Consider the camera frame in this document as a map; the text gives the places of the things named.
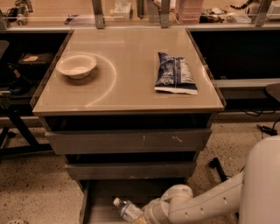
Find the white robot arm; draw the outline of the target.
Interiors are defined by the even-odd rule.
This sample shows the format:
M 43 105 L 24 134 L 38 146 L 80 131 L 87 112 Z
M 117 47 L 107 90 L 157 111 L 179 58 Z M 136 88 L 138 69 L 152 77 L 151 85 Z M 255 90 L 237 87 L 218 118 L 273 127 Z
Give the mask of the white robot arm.
M 143 207 L 141 224 L 193 224 L 229 213 L 238 224 L 280 224 L 280 136 L 258 142 L 243 171 L 194 196 L 187 185 L 174 185 Z

